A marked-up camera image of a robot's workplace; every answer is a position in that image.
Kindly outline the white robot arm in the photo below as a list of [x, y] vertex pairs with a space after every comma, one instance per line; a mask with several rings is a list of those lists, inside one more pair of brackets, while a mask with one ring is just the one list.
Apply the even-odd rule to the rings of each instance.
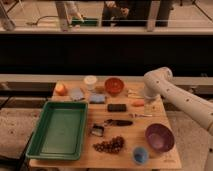
[[211, 135], [204, 171], [213, 171], [213, 103], [175, 86], [170, 82], [172, 77], [168, 67], [147, 72], [143, 77], [144, 98], [152, 101], [162, 95]]

